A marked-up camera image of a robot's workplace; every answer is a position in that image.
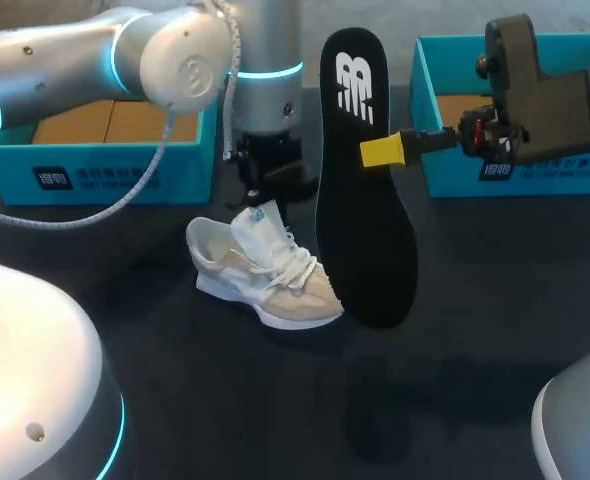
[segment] logo on box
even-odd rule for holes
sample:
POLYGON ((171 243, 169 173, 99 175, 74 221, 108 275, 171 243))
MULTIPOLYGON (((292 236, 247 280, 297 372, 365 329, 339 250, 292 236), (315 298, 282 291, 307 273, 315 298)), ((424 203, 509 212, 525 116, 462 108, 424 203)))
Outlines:
POLYGON ((33 174, 42 190, 72 190, 73 184, 64 167, 33 167, 33 174))

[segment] white sneaker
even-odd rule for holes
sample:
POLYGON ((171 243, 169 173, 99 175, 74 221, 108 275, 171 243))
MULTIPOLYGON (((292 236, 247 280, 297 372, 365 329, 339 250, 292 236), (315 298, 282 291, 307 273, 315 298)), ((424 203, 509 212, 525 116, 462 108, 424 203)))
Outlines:
POLYGON ((265 325, 301 330, 344 311, 324 267, 286 232, 277 204, 246 208, 230 225, 199 217, 186 229, 197 288, 253 307, 265 325))

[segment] insole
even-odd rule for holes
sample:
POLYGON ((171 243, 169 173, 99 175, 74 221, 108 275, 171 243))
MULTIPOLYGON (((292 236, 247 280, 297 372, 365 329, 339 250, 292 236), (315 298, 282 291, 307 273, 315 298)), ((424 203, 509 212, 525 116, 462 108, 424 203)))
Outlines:
POLYGON ((417 287, 415 232, 390 167, 364 168, 360 143, 389 134, 386 54, 370 31, 333 34, 322 51, 321 261, 344 309, 371 328, 399 325, 417 287))

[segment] teal box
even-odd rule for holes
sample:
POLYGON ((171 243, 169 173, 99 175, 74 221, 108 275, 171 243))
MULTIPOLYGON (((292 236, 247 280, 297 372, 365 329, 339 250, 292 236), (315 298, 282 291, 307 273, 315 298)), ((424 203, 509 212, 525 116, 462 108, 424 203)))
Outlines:
MULTIPOLYGON (((210 200, 217 106, 199 114, 194 143, 168 143, 135 205, 210 200)), ((0 131, 0 196, 8 206, 112 205, 148 167, 156 143, 32 145, 37 124, 0 131)))
MULTIPOLYGON (((537 46, 548 74, 590 68, 590 33, 540 34, 537 46)), ((409 91, 416 129, 442 129, 439 95, 490 95, 489 82, 475 73, 475 62, 484 52, 482 35, 417 40, 409 91)), ((423 155, 422 161, 432 197, 590 193, 590 154, 516 167, 510 180, 490 182, 478 180, 482 160, 466 157, 461 146, 423 155)))

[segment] table surface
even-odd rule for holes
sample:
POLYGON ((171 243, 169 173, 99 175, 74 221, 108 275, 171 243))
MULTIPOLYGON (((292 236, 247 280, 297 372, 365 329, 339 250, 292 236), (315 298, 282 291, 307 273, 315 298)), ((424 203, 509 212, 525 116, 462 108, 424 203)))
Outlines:
MULTIPOLYGON (((304 100, 319 166, 318 92, 304 100)), ((393 128, 410 125, 404 88, 392 105, 393 128)), ((590 352, 590 196, 431 200, 421 167, 394 170, 419 245, 410 317, 289 333, 194 288, 186 224, 229 221, 241 195, 217 168, 208 207, 133 207, 79 232, 0 226, 0 263, 62 287, 95 322, 134 417, 138 478, 541 480, 533 402, 590 352)), ((314 205, 291 209, 311 251, 314 205)))

